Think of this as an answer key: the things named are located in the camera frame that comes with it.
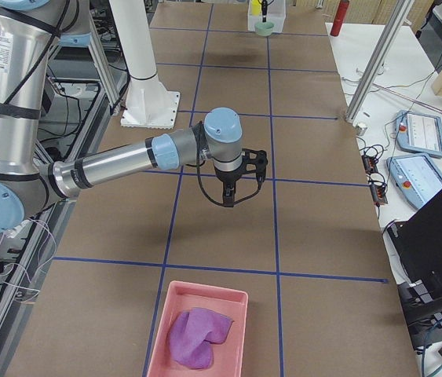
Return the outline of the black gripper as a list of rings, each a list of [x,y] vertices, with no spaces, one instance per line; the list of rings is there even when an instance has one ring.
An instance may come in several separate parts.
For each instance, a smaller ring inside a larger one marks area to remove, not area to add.
[[[233,207],[236,198],[236,182],[243,176],[237,171],[216,170],[216,177],[223,184],[222,204],[224,207]]]

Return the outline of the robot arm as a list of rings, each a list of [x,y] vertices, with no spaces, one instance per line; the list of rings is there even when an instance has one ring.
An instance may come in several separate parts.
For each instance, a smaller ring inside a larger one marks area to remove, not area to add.
[[[236,205],[243,173],[239,116],[216,108],[198,125],[174,130],[180,95],[160,82],[148,19],[141,1],[112,1],[111,14],[128,71],[128,86],[113,82],[87,1],[0,1],[0,232],[83,189],[151,168],[173,170],[211,160],[223,185],[221,205]],[[92,109],[80,109],[72,130],[46,137],[42,98],[56,46],[88,47],[111,106],[126,102],[123,124],[161,128],[137,144],[77,157],[75,151],[98,131]],[[38,143],[59,141],[67,156],[37,164]]]

